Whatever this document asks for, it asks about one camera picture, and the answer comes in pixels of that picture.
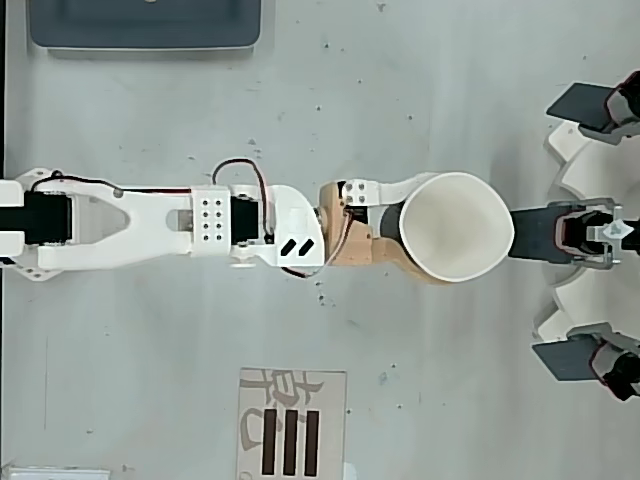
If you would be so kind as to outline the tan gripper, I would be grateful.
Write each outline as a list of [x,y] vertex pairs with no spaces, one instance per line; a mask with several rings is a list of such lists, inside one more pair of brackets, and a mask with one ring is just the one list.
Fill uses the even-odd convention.
[[369,225],[370,207],[402,203],[436,176],[438,173],[423,172],[395,183],[351,179],[324,185],[319,192],[318,212],[326,263],[331,266],[392,263],[421,282],[450,285],[417,266],[394,239],[373,239],[373,229]]

